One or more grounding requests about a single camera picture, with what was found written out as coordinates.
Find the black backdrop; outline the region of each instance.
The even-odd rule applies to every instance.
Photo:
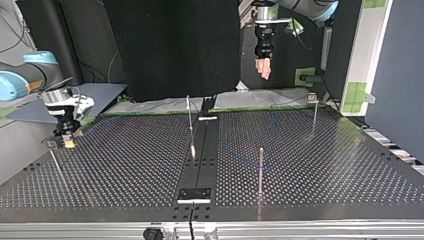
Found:
[[[237,0],[105,0],[136,101],[207,96],[240,80]]]

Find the blue robot part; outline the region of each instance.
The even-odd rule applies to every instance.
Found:
[[[336,1],[333,4],[331,4],[331,7],[329,7],[327,9],[327,11],[325,11],[321,16],[316,17],[316,18],[312,18],[311,20],[313,21],[317,21],[317,22],[325,22],[327,21],[331,15],[333,15],[333,13],[336,11],[337,6],[339,6],[339,2]]]
[[[0,101],[13,101],[29,94],[28,82],[22,76],[0,71]]]
[[[53,53],[49,51],[31,52],[24,55],[25,63],[59,64]]]

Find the vertical post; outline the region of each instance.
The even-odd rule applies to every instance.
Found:
[[[315,124],[317,123],[318,104],[319,104],[319,101],[316,101],[315,102],[315,113],[314,113],[314,126],[313,126],[314,131],[315,131]]]
[[[264,149],[259,149],[259,201],[262,202],[262,181],[263,181],[263,168],[264,168]]]
[[[66,184],[65,177],[63,176],[63,173],[62,173],[62,169],[60,168],[59,162],[57,161],[56,155],[54,155],[54,152],[53,152],[52,149],[50,149],[50,155],[52,156],[54,165],[56,166],[57,171],[59,172],[60,176],[62,177],[63,182]]]
[[[189,121],[190,137],[191,137],[190,151],[194,161],[194,159],[196,158],[196,148],[194,147],[194,134],[193,134],[193,122],[191,120],[190,96],[187,96],[186,102],[187,102],[188,121]]]

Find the sticker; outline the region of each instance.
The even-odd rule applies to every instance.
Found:
[[[307,83],[305,81],[300,80],[300,76],[307,75],[307,76],[314,76],[315,75],[316,68],[301,68],[296,69],[296,76],[294,80],[294,85],[296,87],[313,87],[313,83]]]
[[[279,4],[275,4],[270,10],[269,10],[269,13],[268,13],[268,18],[269,19],[276,19],[276,18],[278,18],[278,7],[279,7],[280,5]]]
[[[37,81],[37,82],[30,83],[30,84],[27,86],[27,89],[28,89],[28,91],[29,91],[29,92],[34,91],[34,90],[38,90],[38,89],[41,87],[41,84],[42,84],[42,83],[43,83],[43,81],[42,81],[42,80]]]
[[[347,85],[343,112],[359,113],[362,105],[366,102],[365,88],[367,84],[364,82],[350,82]]]
[[[381,8],[386,6],[387,0],[365,0],[364,8]]]
[[[65,110],[58,110],[58,111],[49,111],[49,114],[52,116],[58,116],[58,115],[65,115]]]

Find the metal bracket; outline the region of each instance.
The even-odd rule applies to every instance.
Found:
[[[375,97],[373,95],[367,93],[366,96],[365,96],[365,101],[367,103],[374,104],[375,103]]]
[[[211,189],[180,189],[178,204],[209,204],[211,203]]]

